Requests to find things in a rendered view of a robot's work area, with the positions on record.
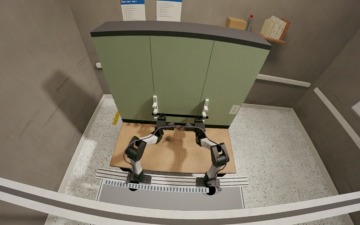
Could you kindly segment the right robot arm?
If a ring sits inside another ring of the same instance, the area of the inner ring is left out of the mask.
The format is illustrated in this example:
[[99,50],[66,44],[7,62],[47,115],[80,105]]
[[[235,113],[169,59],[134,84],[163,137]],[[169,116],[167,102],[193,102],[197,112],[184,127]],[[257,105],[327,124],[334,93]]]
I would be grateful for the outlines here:
[[[195,128],[195,127],[199,127]],[[196,129],[196,130],[195,130]],[[215,187],[215,174],[218,170],[221,169],[222,166],[226,165],[229,162],[229,155],[226,150],[225,143],[218,143],[218,144],[211,142],[206,138],[205,133],[206,131],[205,124],[203,123],[194,123],[194,127],[185,127],[185,131],[193,131],[195,132],[196,136],[196,144],[201,147],[206,147],[207,149],[211,150],[211,159],[212,165],[211,168],[205,173],[204,177],[197,177],[196,178],[196,186],[208,186],[208,187]],[[219,155],[219,152],[222,151],[222,154]],[[202,184],[202,185],[201,185]]]

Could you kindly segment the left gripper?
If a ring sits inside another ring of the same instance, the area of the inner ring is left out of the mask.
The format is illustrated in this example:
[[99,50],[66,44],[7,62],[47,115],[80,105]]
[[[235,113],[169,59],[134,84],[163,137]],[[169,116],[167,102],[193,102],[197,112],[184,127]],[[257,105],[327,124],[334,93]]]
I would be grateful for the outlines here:
[[[164,117],[162,117],[162,114],[164,115]],[[165,114],[162,113],[159,117],[158,117],[158,121],[166,121],[166,117],[165,117]]]

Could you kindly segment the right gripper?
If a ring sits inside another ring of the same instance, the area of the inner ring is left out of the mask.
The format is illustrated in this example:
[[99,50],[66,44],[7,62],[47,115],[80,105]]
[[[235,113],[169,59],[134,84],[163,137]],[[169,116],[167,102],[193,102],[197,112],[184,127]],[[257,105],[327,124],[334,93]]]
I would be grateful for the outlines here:
[[199,118],[197,118],[197,117],[199,117],[199,115],[196,116],[194,123],[203,123],[203,120],[200,117]]

